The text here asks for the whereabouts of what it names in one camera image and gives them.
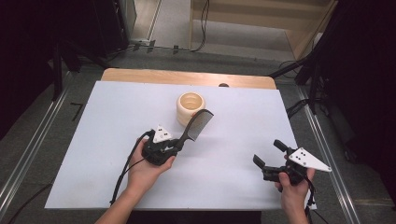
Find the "table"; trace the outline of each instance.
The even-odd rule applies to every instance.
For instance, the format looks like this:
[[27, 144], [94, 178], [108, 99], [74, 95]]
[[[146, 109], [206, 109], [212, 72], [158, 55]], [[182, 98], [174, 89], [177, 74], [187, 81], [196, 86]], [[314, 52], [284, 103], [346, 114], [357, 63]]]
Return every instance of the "table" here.
[[[231, 88], [217, 87], [220, 83]], [[46, 208], [109, 207], [135, 139], [155, 129], [157, 121], [174, 137], [184, 131], [176, 120], [176, 98], [189, 90], [202, 93], [215, 117], [196, 142], [186, 142], [171, 172], [160, 176], [136, 209], [279, 209], [280, 194], [252, 162], [257, 154], [269, 166], [283, 165], [284, 154], [272, 146], [276, 138], [297, 147], [275, 88], [269, 77], [107, 69], [92, 91]], [[120, 191], [125, 186], [124, 178]]]
[[[191, 0], [190, 46], [192, 21], [201, 19], [205, 3]], [[298, 60], [324, 31], [336, 4], [336, 0], [211, 0], [207, 20], [284, 29]]]

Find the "white board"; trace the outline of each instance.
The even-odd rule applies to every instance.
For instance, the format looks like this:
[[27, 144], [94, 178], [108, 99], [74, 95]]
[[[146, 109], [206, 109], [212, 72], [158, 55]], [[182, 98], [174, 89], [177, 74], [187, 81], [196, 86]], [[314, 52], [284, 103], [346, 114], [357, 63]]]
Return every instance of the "white board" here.
[[[187, 141], [171, 170], [137, 205], [140, 210], [265, 210], [280, 193], [253, 163], [284, 165], [279, 139], [296, 148], [279, 91], [131, 82], [96, 82], [56, 177], [46, 208], [108, 208], [136, 139], [161, 124], [175, 138], [177, 97], [196, 91], [214, 117]], [[125, 189], [127, 176], [119, 193]]]

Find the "round container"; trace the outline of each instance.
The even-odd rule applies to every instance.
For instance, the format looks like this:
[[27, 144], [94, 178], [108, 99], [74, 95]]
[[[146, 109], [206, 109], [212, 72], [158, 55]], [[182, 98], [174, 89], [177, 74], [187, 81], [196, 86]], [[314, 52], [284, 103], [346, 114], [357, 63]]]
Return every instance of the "round container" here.
[[205, 109], [205, 99], [196, 92], [186, 92], [177, 99], [177, 120], [184, 127], [201, 109]]

